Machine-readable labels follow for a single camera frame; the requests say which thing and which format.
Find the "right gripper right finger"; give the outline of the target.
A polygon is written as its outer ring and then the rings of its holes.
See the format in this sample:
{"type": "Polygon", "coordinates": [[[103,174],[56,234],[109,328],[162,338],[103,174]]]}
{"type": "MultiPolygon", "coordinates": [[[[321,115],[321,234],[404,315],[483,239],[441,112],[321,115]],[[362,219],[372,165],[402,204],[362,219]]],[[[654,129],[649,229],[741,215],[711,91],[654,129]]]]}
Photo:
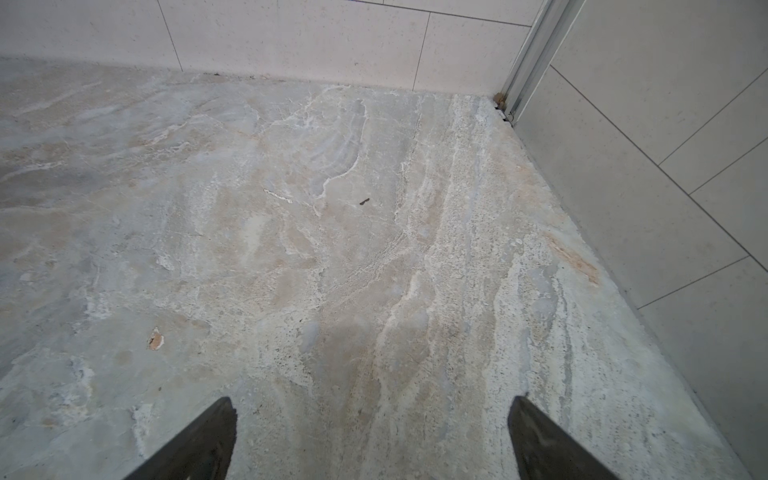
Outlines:
{"type": "Polygon", "coordinates": [[[525,396],[514,397],[507,426],[521,479],[618,480],[525,396]]]}

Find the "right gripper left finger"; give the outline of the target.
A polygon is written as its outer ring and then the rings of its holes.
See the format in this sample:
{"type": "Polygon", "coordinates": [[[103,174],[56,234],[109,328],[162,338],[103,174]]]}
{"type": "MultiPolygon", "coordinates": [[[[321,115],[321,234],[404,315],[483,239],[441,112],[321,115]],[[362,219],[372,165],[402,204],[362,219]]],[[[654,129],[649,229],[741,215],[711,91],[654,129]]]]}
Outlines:
{"type": "Polygon", "coordinates": [[[219,398],[125,480],[224,480],[237,439],[237,419],[231,398],[219,398]]]}

